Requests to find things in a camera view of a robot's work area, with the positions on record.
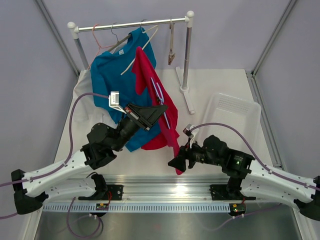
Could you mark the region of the cream plastic hanger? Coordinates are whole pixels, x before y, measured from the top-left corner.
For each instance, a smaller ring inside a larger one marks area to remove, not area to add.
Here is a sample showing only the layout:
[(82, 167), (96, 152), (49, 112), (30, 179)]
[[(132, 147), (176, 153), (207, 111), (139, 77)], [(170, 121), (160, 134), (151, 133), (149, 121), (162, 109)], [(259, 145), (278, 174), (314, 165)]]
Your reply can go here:
[[(148, 32), (153, 30), (154, 29), (154, 32), (151, 36), (148, 37), (148, 40), (145, 42), (145, 44), (141, 47), (142, 50), (144, 50), (146, 48), (146, 46), (151, 42), (151, 40), (153, 39), (153, 37), (156, 35), (156, 33), (158, 32), (158, 29), (159, 29), (159, 25), (156, 24), (150, 28), (148, 28), (147, 30), (144, 30), (142, 31), (141, 33), (144, 34), (144, 35), (148, 35)], [(130, 64), (127, 66), (127, 68), (120, 74), (121, 76), (123, 76), (129, 69), (130, 67), (134, 64), (136, 60), (136, 57), (130, 62)]]

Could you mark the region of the grey wooden hanger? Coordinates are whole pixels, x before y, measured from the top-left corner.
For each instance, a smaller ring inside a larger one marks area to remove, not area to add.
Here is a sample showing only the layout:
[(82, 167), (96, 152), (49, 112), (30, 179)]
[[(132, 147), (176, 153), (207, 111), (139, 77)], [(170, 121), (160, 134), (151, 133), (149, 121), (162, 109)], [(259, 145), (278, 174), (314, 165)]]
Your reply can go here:
[(111, 52), (112, 50), (116, 49), (119, 45), (121, 45), (121, 44), (124, 43), (126, 40), (128, 40), (128, 39), (131, 37), (131, 35), (132, 35), (131, 33), (129, 33), (127, 36), (125, 36), (124, 38), (122, 38), (121, 40), (119, 40), (118, 35), (113, 32), (113, 27), (114, 27), (115, 24), (116, 24), (116, 22), (112, 24), (112, 27), (111, 27), (110, 31), (111, 31), (111, 33), (116, 37), (116, 43), (115, 43), (114, 45), (112, 45), (112, 46), (107, 50), (108, 52)]

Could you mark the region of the red t shirt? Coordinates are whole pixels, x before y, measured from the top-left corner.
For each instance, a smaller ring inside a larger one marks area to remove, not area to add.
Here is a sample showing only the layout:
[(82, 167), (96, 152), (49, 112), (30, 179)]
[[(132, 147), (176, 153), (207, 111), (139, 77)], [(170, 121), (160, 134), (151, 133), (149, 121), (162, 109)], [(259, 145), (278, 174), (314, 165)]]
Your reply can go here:
[(164, 111), (157, 121), (160, 133), (145, 143), (142, 149), (150, 151), (170, 147), (173, 150), (173, 156), (177, 157), (180, 150), (178, 144), (180, 135), (177, 132), (178, 109), (141, 47), (136, 49), (131, 71), (135, 74), (135, 92), (138, 95), (146, 92), (151, 99), (151, 106)]

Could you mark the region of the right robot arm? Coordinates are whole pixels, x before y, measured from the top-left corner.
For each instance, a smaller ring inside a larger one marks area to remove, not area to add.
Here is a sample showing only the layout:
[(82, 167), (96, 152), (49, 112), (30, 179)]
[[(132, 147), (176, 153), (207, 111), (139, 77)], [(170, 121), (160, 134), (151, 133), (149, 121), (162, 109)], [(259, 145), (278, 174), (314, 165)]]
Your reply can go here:
[(168, 162), (181, 172), (196, 163), (221, 167), (229, 176), (226, 193), (232, 199), (256, 198), (282, 203), (297, 209), (303, 216), (320, 219), (320, 178), (308, 178), (260, 163), (252, 155), (231, 149), (211, 135), (202, 146), (188, 142)]

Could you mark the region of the light blue wire hanger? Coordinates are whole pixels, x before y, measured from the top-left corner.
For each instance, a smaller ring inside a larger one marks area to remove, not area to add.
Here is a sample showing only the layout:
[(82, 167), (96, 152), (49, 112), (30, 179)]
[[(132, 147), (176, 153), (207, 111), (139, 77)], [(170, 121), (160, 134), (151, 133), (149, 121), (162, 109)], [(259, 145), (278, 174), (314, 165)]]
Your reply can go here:
[[(160, 105), (164, 105), (165, 99), (164, 99), (163, 92), (162, 92), (162, 89), (161, 89), (159, 83), (155, 82), (155, 80), (152, 77), (150, 79), (151, 79), (153, 88), (155, 90), (155, 93), (156, 93), (156, 96), (158, 98), (158, 101), (159, 101)], [(166, 112), (163, 113), (163, 116), (164, 116), (164, 119), (166, 121), (167, 128), (170, 129), (171, 126), (170, 126), (170, 123), (169, 123), (169, 120), (168, 120)]]

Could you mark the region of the blue t shirt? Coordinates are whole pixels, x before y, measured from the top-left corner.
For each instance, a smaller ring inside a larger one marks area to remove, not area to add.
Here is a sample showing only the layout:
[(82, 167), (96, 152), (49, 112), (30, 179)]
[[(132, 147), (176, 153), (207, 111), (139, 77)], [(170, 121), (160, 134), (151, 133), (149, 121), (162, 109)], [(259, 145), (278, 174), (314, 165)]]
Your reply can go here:
[[(126, 45), (115, 53), (108, 51), (97, 56), (90, 68), (92, 91), (101, 95), (109, 95), (111, 91), (119, 92), (119, 104), (125, 107), (132, 103), (141, 107), (150, 107), (152, 105), (148, 89), (143, 90), (141, 94), (136, 93), (136, 75), (131, 72), (132, 66), (123, 74), (121, 73), (130, 65), (136, 56), (136, 49), (143, 47), (149, 40), (148, 34), (144, 28), (137, 28), (132, 31)], [(156, 58), (150, 43), (144, 48), (148, 59), (153, 68), (156, 67)], [(105, 109), (115, 124), (122, 118), (122, 113), (109, 107), (107, 99), (94, 96), (96, 107)], [(147, 150), (148, 143), (154, 140), (161, 133), (160, 126), (157, 123), (151, 130), (144, 131), (140, 129), (125, 145), (133, 152), (139, 148)]]

